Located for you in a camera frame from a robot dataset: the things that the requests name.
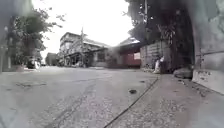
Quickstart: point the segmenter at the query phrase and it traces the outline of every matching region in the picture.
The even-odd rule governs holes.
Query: concrete wall
[[[224,93],[224,0],[183,0],[195,43],[193,80]]]

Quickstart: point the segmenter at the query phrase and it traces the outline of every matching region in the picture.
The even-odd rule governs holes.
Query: building
[[[80,61],[85,62],[86,66],[105,66],[105,52],[109,47],[85,35],[82,38],[81,35],[67,32],[60,40],[59,62],[64,66],[72,66]]]

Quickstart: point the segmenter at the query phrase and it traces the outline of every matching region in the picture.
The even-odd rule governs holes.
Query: wall
[[[141,60],[143,68],[154,69],[155,62],[161,57],[165,58],[167,68],[171,68],[170,49],[165,42],[157,42],[141,48]]]
[[[141,58],[135,57],[138,53],[131,53],[131,54],[124,54],[123,57],[123,64],[126,67],[140,67],[141,66]]]
[[[224,93],[224,0],[183,0],[193,27],[193,80]]]

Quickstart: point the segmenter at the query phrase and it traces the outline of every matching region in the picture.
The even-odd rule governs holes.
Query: utility pole
[[[81,62],[82,62],[82,65],[84,66],[84,48],[83,48],[83,42],[84,42],[84,33],[83,33],[83,27],[82,27],[82,30],[81,30]]]

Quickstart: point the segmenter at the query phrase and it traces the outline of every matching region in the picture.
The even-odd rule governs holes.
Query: tree
[[[167,42],[173,58],[184,59],[182,64],[193,64],[193,34],[190,17],[178,0],[126,0],[128,15],[135,26],[130,34],[145,43]]]
[[[58,15],[64,21],[64,15]],[[28,56],[42,59],[40,51],[45,50],[42,39],[44,32],[51,32],[51,27],[61,25],[47,22],[46,9],[32,9],[27,16],[14,15],[8,25],[7,44],[14,64],[21,64]]]

